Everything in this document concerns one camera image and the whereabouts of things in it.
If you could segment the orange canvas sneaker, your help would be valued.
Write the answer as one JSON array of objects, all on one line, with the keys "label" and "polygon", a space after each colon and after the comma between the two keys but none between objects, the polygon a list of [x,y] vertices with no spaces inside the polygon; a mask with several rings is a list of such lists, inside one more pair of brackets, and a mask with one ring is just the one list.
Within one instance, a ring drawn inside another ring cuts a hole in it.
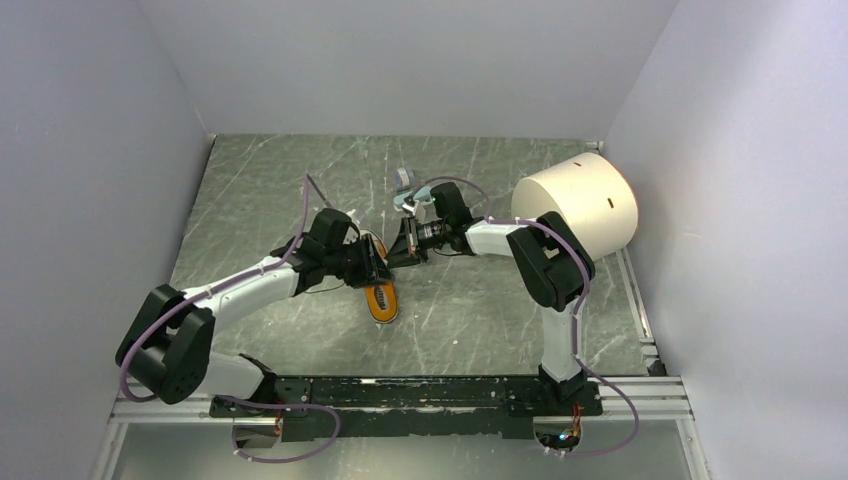
[{"label": "orange canvas sneaker", "polygon": [[[385,259],[387,249],[383,240],[370,230],[363,230],[363,235],[375,245],[379,256]],[[393,322],[399,313],[397,293],[392,281],[379,285],[367,286],[364,290],[369,313],[372,319],[380,325]]]}]

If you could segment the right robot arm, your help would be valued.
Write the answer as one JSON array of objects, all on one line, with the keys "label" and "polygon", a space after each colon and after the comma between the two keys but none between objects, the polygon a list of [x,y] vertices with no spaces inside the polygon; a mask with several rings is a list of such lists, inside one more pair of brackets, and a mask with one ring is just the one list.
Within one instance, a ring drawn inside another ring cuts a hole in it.
[{"label": "right robot arm", "polygon": [[404,218],[387,254],[389,267],[424,263],[444,246],[457,255],[512,258],[543,314],[540,402],[550,413],[565,413],[576,403],[588,376],[578,339],[580,309],[595,275],[587,250],[556,211],[512,220],[475,217],[455,178],[443,176],[429,190],[436,218],[426,222],[417,193],[412,190],[400,203]]}]

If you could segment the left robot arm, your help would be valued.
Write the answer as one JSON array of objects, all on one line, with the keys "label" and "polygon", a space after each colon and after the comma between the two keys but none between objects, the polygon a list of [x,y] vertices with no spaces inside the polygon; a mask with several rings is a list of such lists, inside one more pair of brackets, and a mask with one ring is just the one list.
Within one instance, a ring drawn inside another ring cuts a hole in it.
[{"label": "left robot arm", "polygon": [[385,285],[392,279],[385,256],[379,237],[325,208],[310,228],[245,270],[200,287],[154,288],[116,351],[121,391],[134,402],[168,405],[204,393],[236,398],[254,416],[268,413],[283,399],[277,374],[249,355],[214,353],[215,335],[327,277],[354,289]]}]

